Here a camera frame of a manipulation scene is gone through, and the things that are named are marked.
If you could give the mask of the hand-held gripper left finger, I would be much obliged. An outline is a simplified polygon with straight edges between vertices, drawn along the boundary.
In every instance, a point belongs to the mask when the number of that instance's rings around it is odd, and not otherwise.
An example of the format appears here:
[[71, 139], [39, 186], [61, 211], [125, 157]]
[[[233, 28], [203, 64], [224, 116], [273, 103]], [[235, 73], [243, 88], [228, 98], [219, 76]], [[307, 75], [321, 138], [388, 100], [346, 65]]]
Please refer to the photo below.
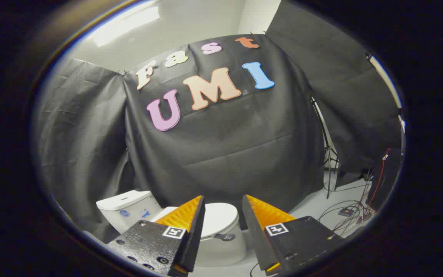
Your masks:
[[198, 196], [155, 222], [140, 220], [107, 244], [116, 256], [156, 277], [193, 272], [205, 216]]

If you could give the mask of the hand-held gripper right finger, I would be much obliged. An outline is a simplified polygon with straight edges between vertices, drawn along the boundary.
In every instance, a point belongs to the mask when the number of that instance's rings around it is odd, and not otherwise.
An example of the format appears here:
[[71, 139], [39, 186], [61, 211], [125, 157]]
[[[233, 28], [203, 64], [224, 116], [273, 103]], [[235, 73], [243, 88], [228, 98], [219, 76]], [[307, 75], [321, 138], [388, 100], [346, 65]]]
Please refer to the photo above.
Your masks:
[[243, 196], [242, 209], [258, 264], [266, 275], [310, 267], [345, 243], [315, 218], [297, 219], [250, 195]]

